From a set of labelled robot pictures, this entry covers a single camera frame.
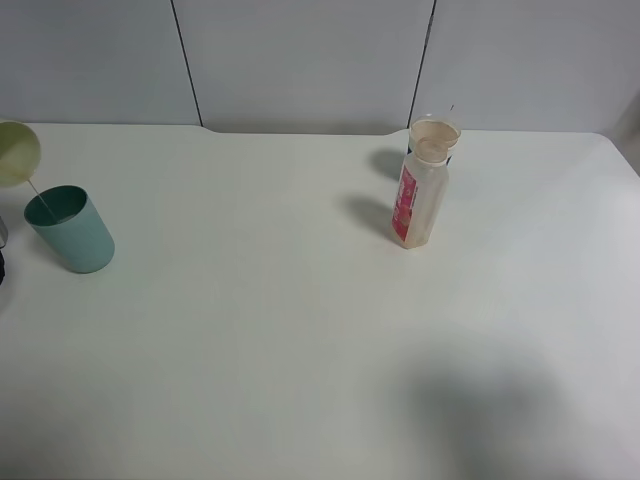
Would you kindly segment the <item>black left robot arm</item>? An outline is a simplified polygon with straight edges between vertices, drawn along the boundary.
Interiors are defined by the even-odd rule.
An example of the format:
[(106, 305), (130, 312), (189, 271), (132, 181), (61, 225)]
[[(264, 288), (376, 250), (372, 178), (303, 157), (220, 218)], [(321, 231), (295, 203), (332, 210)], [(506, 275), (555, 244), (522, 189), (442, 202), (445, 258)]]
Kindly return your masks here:
[(4, 283), (6, 277), (6, 260), (3, 254), (3, 249), (7, 245), (8, 237), (8, 229), (4, 220), (0, 218), (0, 284)]

